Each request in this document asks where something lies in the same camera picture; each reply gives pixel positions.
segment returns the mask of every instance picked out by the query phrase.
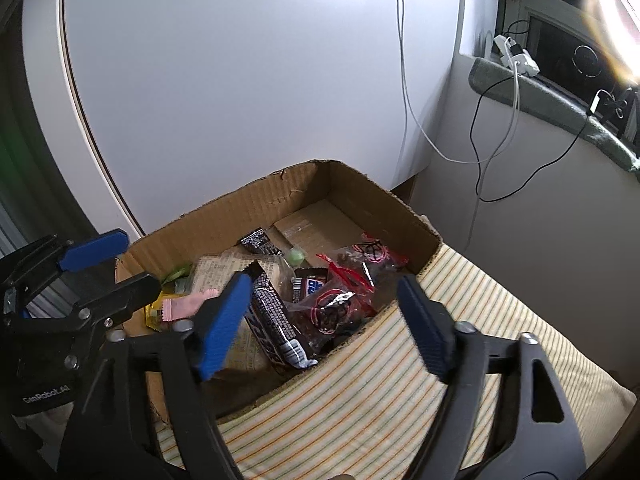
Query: windowsill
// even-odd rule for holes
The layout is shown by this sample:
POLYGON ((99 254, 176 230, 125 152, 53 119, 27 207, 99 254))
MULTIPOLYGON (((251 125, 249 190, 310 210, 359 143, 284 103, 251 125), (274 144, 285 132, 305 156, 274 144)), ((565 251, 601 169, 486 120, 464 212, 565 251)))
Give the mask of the windowsill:
MULTIPOLYGON (((502 65, 478 57, 469 73, 469 85, 481 94, 487 87, 510 74, 511 71, 502 65)), ((495 86, 486 96, 510 106, 513 103, 513 85, 495 86)), ((572 135, 578 134, 586 118, 583 107, 553 88, 528 77, 520 78, 520 109, 572 135)), ((640 158, 594 118, 589 119, 581 137, 607 155, 620 168, 634 173, 640 181, 640 158)))

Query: blue gripper pad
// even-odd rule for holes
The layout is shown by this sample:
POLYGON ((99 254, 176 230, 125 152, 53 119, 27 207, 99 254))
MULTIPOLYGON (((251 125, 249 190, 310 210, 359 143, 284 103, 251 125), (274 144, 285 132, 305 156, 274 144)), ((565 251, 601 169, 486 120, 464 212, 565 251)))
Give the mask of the blue gripper pad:
POLYGON ((447 383, 456 351, 454 321, 447 309, 427 298, 415 276, 398 282, 398 305, 425 367, 447 383))
POLYGON ((126 253, 128 248, 129 235, 122 229, 114 229, 82 244, 72 245, 66 250, 58 265, 63 271, 78 272, 126 253))
POLYGON ((240 321, 249 308, 252 290, 251 277, 236 272, 220 296, 205 301, 193 317, 194 329, 202 343, 196 368, 203 381, 208 381, 222 368, 240 321))

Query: striped cloth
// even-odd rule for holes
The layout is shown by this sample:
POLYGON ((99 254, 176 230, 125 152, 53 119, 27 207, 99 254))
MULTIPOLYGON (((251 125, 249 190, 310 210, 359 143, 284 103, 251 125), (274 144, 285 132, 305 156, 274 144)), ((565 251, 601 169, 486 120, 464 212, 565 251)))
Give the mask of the striped cloth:
MULTIPOLYGON (((517 338, 533 332, 568 397, 588 464, 605 449, 636 402, 495 280, 443 246, 418 276, 428 296, 454 319, 483 333, 517 338)), ((478 462, 494 416, 498 376, 487 376, 481 409, 464 460, 478 462)), ((424 369, 396 304, 350 344, 294 378, 251 411, 220 424, 249 479, 402 478, 426 434, 444 386, 424 369)), ((182 465, 171 429, 158 425, 165 460, 182 465)))

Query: screw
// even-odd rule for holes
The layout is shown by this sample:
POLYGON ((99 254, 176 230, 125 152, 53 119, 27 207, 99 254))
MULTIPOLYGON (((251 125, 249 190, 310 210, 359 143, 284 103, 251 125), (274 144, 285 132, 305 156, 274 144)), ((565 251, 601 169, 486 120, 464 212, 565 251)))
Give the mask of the screw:
POLYGON ((67 370, 75 370, 78 368, 78 358, 75 355, 69 354, 65 357, 65 368, 67 370))
POLYGON ((455 329, 458 332, 462 332, 463 334, 472 334, 476 331, 476 327, 468 321, 457 321, 455 324, 455 329))
POLYGON ((528 345, 537 345, 539 343, 538 336, 531 332, 523 332, 520 334, 520 341, 523 341, 528 345))
POLYGON ((174 332, 187 332, 193 329, 193 321, 191 319, 179 319, 172 325, 174 332))
POLYGON ((123 341, 126 338, 127 334, 121 328, 116 330, 111 330, 107 332, 107 339, 112 343, 117 343, 118 341, 123 341))

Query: cardboard box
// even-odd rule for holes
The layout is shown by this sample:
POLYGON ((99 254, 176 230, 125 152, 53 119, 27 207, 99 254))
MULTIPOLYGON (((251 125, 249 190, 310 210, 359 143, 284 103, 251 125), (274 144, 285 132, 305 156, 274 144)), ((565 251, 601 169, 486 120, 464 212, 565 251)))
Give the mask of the cardboard box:
MULTIPOLYGON (((365 175, 334 160, 312 160, 247 184, 133 243, 116 264, 116 281, 143 270, 162 278, 180 264, 220 254, 258 227, 270 229, 281 248, 298 245, 313 266, 326 265, 316 253, 359 242, 367 232, 409 258, 408 269, 419 274, 442 243, 424 217, 365 175)), ((125 329, 129 335, 150 332, 141 310, 125 329)), ((148 389, 167 421, 158 375, 149 375, 148 389)))

